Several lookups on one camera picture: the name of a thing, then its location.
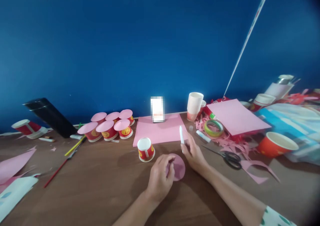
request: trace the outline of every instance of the black scissors handle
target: black scissors handle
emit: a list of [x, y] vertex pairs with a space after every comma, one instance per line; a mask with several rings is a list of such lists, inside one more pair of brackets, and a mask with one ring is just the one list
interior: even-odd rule
[[235, 170], [242, 169], [242, 166], [240, 163], [241, 158], [237, 154], [232, 153], [232, 152], [228, 152], [228, 151], [224, 152], [223, 159], [226, 162], [226, 164], [228, 164], [233, 169], [235, 169]]

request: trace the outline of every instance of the scissors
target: scissors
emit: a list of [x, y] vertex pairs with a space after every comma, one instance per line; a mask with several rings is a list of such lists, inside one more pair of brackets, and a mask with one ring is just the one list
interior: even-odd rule
[[235, 154], [235, 153], [232, 153], [232, 152], [228, 152], [228, 151], [225, 151], [225, 152], [216, 152], [214, 151], [213, 149], [205, 146], [205, 145], [202, 145], [204, 146], [206, 149], [220, 155], [223, 157], [225, 163], [227, 165], [229, 165], [231, 168], [235, 169], [235, 170], [240, 170], [242, 169], [242, 166], [241, 166], [241, 158]]

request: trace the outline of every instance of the patterned sleeve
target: patterned sleeve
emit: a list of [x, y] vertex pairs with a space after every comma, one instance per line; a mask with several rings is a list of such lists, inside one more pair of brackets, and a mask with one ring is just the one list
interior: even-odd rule
[[267, 206], [264, 211], [260, 226], [296, 226], [293, 222], [289, 221], [272, 208]]

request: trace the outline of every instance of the hand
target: hand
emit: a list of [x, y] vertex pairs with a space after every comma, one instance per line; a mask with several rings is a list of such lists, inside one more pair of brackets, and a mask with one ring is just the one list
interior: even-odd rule
[[194, 142], [193, 137], [188, 133], [188, 143], [190, 152], [185, 144], [181, 144], [183, 154], [186, 156], [188, 163], [194, 171], [202, 175], [204, 171], [209, 167], [209, 164], [204, 159], [203, 154], [198, 145]]
[[151, 168], [149, 183], [145, 193], [147, 198], [153, 203], [160, 204], [171, 189], [174, 177], [173, 162], [170, 164], [168, 177], [166, 176], [166, 167], [169, 161], [174, 159], [174, 155], [163, 154], [158, 157]]

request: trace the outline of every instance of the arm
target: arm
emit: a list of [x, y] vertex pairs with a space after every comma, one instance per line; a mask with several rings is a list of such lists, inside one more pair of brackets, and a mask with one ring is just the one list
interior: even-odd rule
[[144, 225], [152, 212], [167, 196], [171, 189], [174, 177], [173, 163], [170, 164], [168, 177], [166, 167], [172, 155], [161, 155], [151, 168], [149, 184], [145, 191], [120, 216], [113, 226], [140, 226]]
[[240, 223], [244, 226], [260, 225], [267, 206], [211, 167], [190, 134], [188, 144], [190, 151], [184, 144], [181, 148], [190, 166], [215, 188]]

